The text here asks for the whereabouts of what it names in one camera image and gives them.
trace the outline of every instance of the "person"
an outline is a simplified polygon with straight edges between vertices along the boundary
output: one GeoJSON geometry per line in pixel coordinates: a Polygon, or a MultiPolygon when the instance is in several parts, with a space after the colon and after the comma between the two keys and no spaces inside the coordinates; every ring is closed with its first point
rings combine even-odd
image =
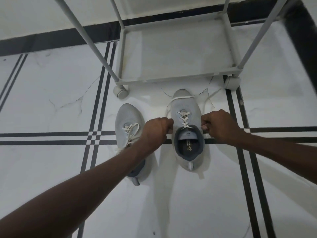
{"type": "MultiPolygon", "coordinates": [[[[317,147],[246,133],[224,110],[205,114],[201,120],[202,129],[218,142],[266,156],[317,183],[317,147]]],[[[163,144],[172,128],[172,119],[149,120],[140,139],[132,146],[93,169],[54,186],[2,218],[1,237],[69,236],[133,168],[163,144]]]]}

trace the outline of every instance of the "floor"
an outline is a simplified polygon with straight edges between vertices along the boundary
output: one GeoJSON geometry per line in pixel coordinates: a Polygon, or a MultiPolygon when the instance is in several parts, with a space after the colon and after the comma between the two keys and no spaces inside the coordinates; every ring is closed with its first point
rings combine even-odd
{"type": "MultiPolygon", "coordinates": [[[[241,54],[260,26],[233,28],[241,54]]],[[[113,68],[116,46],[97,44],[113,68]]],[[[130,86],[118,100],[87,45],[2,57],[0,67],[0,217],[113,157],[122,104],[145,120],[164,116],[180,88],[202,113],[224,109],[246,132],[317,145],[317,96],[282,22],[273,23],[234,92],[215,76],[130,86]]],[[[315,184],[265,157],[206,141],[194,173],[162,145],[149,177],[138,187],[122,180],[72,237],[315,237],[315,184]]]]}

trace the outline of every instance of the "gray shoe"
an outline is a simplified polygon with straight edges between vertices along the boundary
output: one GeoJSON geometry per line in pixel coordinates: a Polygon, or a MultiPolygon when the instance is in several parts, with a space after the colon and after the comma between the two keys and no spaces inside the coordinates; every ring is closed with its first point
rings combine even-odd
{"type": "MultiPolygon", "coordinates": [[[[115,132],[119,152],[136,142],[142,133],[144,119],[141,113],[131,104],[123,104],[117,113],[115,132]]],[[[143,160],[131,173],[127,175],[135,186],[140,185],[139,180],[145,179],[150,166],[143,160]]]]}
{"type": "Polygon", "coordinates": [[[203,163],[205,139],[201,129],[201,112],[192,95],[185,89],[176,91],[171,102],[174,120],[172,144],[176,160],[193,171],[203,163]]]}

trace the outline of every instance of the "forearm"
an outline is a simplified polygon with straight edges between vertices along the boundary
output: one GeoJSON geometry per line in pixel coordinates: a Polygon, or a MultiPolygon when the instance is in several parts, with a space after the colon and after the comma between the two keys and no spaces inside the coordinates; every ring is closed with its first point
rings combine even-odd
{"type": "Polygon", "coordinates": [[[71,234],[150,153],[137,141],[112,159],[54,186],[0,220],[1,237],[71,234]]]}
{"type": "Polygon", "coordinates": [[[228,144],[265,156],[317,184],[317,147],[242,132],[228,144]]]}

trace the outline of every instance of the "white metal rack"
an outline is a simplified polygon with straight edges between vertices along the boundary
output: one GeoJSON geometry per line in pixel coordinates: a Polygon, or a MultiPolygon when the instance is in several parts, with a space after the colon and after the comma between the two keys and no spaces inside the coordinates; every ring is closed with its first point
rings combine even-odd
{"type": "Polygon", "coordinates": [[[126,27],[110,0],[121,26],[115,73],[65,1],[55,1],[116,82],[113,93],[123,99],[125,84],[176,78],[230,75],[224,86],[236,90],[244,65],[287,0],[277,1],[242,59],[227,14],[230,0],[220,12],[126,27]]]}

